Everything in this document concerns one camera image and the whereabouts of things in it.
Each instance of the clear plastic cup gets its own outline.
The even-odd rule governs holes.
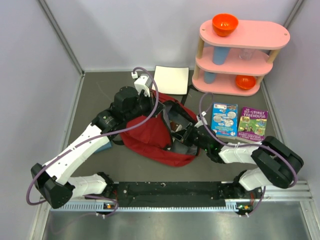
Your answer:
[[[255,49],[252,48],[241,48],[241,52],[239,53],[239,58],[243,60],[250,60],[254,55]]]

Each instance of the white wall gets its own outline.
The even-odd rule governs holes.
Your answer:
[[[308,180],[320,210],[319,9],[319,0],[305,1],[265,83],[286,143],[304,159],[300,177]]]
[[[46,0],[83,69],[193,67],[219,13],[283,24],[296,0]]]
[[[0,33],[0,239],[23,240],[30,169],[58,154],[80,76],[37,1],[0,1]]]

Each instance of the orange bowl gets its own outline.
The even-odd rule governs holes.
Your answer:
[[[238,18],[228,13],[221,13],[212,18],[212,26],[220,37],[230,35],[238,26]]]
[[[254,76],[237,75],[235,77],[235,84],[243,90],[252,89],[256,85],[256,81]]]

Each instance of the backpack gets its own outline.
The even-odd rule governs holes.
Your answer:
[[[120,136],[124,145],[132,151],[162,164],[182,167],[199,155],[199,148],[195,145],[183,145],[173,139],[172,133],[177,126],[179,130],[189,123],[196,124],[197,116],[178,100],[160,92],[159,102],[165,106],[161,113],[143,125],[121,133]],[[129,128],[146,118],[140,116],[129,121],[126,126]]]

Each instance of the pink shelf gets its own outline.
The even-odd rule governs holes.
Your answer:
[[[250,60],[243,60],[239,58],[240,52],[239,48],[231,48],[224,64],[216,65],[212,62],[214,48],[208,46],[203,49],[202,58],[196,57],[195,61],[199,68],[210,73],[264,76],[271,71],[273,63],[267,63],[266,53],[256,50]]]
[[[281,49],[290,40],[288,30],[270,21],[239,20],[238,27],[229,36],[218,36],[212,27],[212,20],[200,27],[200,36],[206,43],[230,48]]]
[[[201,92],[210,92],[214,94],[227,94],[236,96],[251,96],[255,94],[260,85],[256,84],[250,90],[242,90],[236,86],[236,75],[217,74],[213,83],[207,84],[204,81],[204,71],[200,70],[198,79],[192,77],[193,86]]]

